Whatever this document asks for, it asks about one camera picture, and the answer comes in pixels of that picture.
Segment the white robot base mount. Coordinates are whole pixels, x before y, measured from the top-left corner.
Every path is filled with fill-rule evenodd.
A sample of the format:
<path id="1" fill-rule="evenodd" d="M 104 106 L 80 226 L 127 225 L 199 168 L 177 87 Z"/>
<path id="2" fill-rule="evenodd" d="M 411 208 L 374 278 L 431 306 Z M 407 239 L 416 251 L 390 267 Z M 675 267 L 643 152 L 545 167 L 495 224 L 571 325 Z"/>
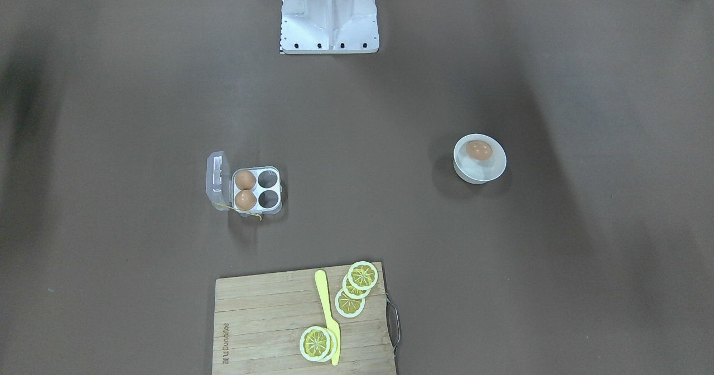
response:
<path id="1" fill-rule="evenodd" d="M 286 55 L 380 49 L 377 0 L 282 0 L 279 50 Z"/>

